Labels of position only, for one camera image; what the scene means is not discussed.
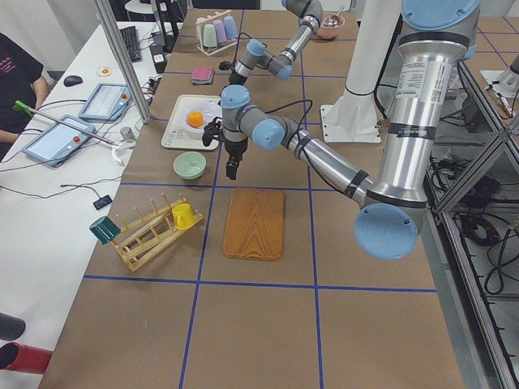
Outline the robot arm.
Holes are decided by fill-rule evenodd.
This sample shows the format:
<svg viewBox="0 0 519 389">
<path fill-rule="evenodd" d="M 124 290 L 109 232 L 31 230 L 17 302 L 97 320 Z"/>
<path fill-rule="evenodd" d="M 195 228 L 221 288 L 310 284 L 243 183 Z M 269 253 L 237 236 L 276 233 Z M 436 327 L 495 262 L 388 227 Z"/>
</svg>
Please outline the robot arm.
<svg viewBox="0 0 519 389">
<path fill-rule="evenodd" d="M 286 1 L 299 28 L 279 53 L 252 40 L 221 92 L 220 139 L 229 153 L 226 174 L 235 178 L 249 141 L 266 150 L 286 147 L 331 187 L 360 208 L 354 223 L 358 244 L 370 255 L 395 260 L 410 253 L 427 207 L 423 180 L 435 141 L 452 68 L 471 56 L 480 13 L 477 1 L 369 1 L 350 63 L 345 90 L 323 105 L 323 135 L 316 138 L 294 119 L 278 118 L 251 103 L 245 82 L 256 66 L 287 79 L 302 49 L 322 26 L 317 1 Z M 403 64 L 394 94 L 377 177 L 333 150 L 334 143 L 379 142 L 375 90 L 392 33 Z"/>
<path fill-rule="evenodd" d="M 298 30 L 280 53 L 271 53 L 266 44 L 250 39 L 243 55 L 236 61 L 229 76 L 229 84 L 244 85 L 251 72 L 257 67 L 287 80 L 293 72 L 293 64 L 323 22 L 323 8 L 318 0 L 287 0 L 282 6 L 299 19 Z"/>
</svg>

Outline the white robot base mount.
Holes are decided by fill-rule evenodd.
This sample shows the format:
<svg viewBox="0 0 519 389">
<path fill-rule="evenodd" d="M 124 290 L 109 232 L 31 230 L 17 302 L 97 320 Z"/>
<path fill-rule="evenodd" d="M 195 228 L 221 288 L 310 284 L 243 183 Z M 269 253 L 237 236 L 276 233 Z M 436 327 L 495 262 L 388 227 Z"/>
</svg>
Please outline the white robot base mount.
<svg viewBox="0 0 519 389">
<path fill-rule="evenodd" d="M 375 87 L 401 16 L 397 0 L 367 1 L 345 90 L 334 105 L 321 106 L 326 143 L 379 143 Z"/>
</svg>

